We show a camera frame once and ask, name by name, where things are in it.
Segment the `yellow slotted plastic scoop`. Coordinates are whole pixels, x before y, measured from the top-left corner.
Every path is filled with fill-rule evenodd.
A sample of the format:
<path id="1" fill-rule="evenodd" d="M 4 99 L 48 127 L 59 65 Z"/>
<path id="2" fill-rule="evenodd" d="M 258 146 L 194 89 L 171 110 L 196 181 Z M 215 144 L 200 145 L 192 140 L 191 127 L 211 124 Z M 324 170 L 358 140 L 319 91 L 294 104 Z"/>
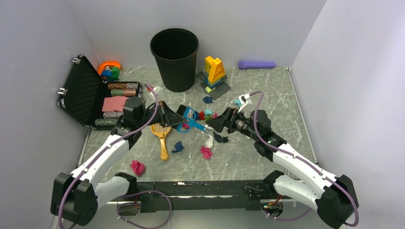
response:
<path id="1" fill-rule="evenodd" d="M 168 133 L 171 130 L 171 127 L 163 127 L 160 124 L 153 124 L 150 126 L 152 133 L 157 136 L 160 140 L 160 158 L 163 161 L 166 161 L 169 159 L 169 154 L 166 148 L 166 142 L 165 139 L 168 135 Z"/>

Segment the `blue brush with black bristles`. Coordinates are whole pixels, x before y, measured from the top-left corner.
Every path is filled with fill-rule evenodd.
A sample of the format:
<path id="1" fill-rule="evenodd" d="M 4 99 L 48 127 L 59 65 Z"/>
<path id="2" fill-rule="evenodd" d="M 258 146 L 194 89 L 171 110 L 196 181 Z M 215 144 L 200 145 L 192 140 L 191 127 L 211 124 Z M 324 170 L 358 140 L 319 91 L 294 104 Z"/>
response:
<path id="1" fill-rule="evenodd" d="M 203 133 L 209 133 L 210 130 L 207 127 L 197 123 L 197 114 L 194 109 L 191 107 L 180 105 L 177 114 L 182 116 L 185 121 L 182 121 L 180 124 L 175 125 L 173 128 L 180 133 L 187 133 L 191 131 L 193 128 L 196 128 Z"/>

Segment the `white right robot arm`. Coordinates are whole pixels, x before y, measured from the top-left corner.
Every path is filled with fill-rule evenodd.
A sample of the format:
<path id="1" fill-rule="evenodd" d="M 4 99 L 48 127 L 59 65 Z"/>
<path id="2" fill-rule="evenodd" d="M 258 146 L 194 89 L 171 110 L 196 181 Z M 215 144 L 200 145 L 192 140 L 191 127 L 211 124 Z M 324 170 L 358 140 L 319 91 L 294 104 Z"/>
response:
<path id="1" fill-rule="evenodd" d="M 237 109 L 228 107 L 220 116 L 207 120 L 206 124 L 220 133 L 235 131 L 254 140 L 256 151 L 271 162 L 283 166 L 299 180 L 294 180 L 281 171 L 271 172 L 264 180 L 263 191 L 269 198 L 278 195 L 290 197 L 312 210 L 333 229 L 348 225 L 347 220 L 355 216 L 351 226 L 358 224 L 359 202 L 352 180 L 327 172 L 298 153 L 287 141 L 271 128 L 271 120 L 264 110 L 253 111 L 245 117 Z"/>

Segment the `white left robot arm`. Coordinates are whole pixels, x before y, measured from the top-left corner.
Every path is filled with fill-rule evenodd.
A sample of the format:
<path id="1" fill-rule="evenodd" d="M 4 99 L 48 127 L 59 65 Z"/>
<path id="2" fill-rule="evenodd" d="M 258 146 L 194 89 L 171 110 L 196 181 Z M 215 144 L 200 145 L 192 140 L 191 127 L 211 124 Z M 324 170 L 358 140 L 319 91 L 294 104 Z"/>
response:
<path id="1" fill-rule="evenodd" d="M 102 182 L 103 175 L 135 145 L 145 127 L 153 124 L 172 127 L 185 121 L 164 101 L 155 101 L 146 107 L 142 98 L 127 99 L 123 114 L 103 145 L 80 167 L 55 178 L 50 212 L 60 220 L 85 226 L 106 203 L 118 197 L 132 200 L 139 190 L 135 176 L 119 172 Z"/>

